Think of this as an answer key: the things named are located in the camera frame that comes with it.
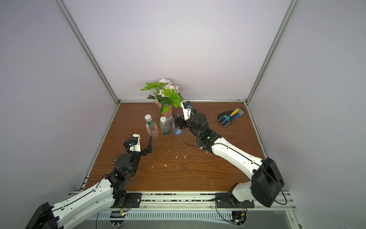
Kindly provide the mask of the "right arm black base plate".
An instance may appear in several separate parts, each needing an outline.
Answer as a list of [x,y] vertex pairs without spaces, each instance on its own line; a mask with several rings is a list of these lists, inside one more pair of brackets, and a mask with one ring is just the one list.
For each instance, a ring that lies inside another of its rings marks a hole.
[[244,202],[240,202],[234,198],[233,195],[228,193],[215,193],[215,197],[211,199],[216,203],[217,208],[247,208],[253,209],[255,207],[254,202],[252,200],[246,200]]

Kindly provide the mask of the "teal print clear bottle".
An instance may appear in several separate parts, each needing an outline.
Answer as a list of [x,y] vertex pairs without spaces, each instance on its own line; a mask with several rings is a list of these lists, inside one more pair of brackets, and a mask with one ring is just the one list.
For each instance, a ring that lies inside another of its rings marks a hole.
[[166,123],[160,122],[160,127],[163,135],[169,135],[171,133],[170,124],[168,120]]

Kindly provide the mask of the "green label clear bottle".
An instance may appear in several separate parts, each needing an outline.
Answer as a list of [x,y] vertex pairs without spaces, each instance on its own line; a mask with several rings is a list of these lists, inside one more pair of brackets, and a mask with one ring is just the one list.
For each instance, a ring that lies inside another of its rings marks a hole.
[[146,130],[151,137],[158,137],[159,135],[157,124],[153,119],[151,121],[146,121]]

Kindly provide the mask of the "white bottle cap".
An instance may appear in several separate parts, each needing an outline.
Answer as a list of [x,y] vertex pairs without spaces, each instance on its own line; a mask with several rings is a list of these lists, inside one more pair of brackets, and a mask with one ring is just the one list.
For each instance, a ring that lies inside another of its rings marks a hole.
[[166,122],[167,122],[167,118],[166,118],[165,116],[162,116],[162,117],[160,118],[160,122],[161,122],[161,123],[166,123]]
[[146,114],[144,118],[145,118],[146,121],[151,121],[152,120],[152,116],[150,114]]

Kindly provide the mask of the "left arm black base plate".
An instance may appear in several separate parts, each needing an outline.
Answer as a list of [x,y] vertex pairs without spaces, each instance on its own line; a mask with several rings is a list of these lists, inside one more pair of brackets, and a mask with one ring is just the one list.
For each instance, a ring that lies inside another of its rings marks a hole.
[[115,199],[111,208],[139,208],[142,200],[142,193],[132,192],[124,193],[121,197]]

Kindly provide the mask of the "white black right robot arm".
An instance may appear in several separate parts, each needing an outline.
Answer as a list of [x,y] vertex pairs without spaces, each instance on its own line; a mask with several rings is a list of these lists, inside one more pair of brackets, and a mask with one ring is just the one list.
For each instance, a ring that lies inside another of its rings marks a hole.
[[208,120],[202,113],[192,114],[188,118],[183,115],[175,117],[174,123],[180,129],[188,129],[202,150],[230,162],[250,179],[249,182],[238,183],[232,188],[231,195],[238,202],[255,199],[263,206],[273,205],[285,185],[274,160],[269,157],[261,159],[235,147],[209,127]]

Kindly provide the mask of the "blue label water bottle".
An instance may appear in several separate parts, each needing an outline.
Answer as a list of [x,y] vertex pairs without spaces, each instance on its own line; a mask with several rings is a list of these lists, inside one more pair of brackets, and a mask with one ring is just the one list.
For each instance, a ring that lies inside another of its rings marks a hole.
[[172,127],[173,127],[173,133],[176,135],[181,135],[183,133],[183,129],[181,129],[180,124],[177,123],[176,121],[172,122]]

